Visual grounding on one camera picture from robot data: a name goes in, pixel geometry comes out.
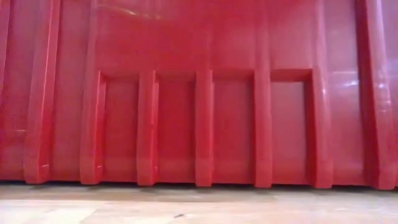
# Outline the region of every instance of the red metal wall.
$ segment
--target red metal wall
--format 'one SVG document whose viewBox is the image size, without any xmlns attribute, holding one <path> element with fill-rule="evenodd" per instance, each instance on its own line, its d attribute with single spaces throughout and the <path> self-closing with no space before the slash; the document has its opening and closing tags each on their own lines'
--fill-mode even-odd
<svg viewBox="0 0 398 224">
<path fill-rule="evenodd" d="M 1 0 L 0 179 L 398 185 L 396 0 Z"/>
</svg>

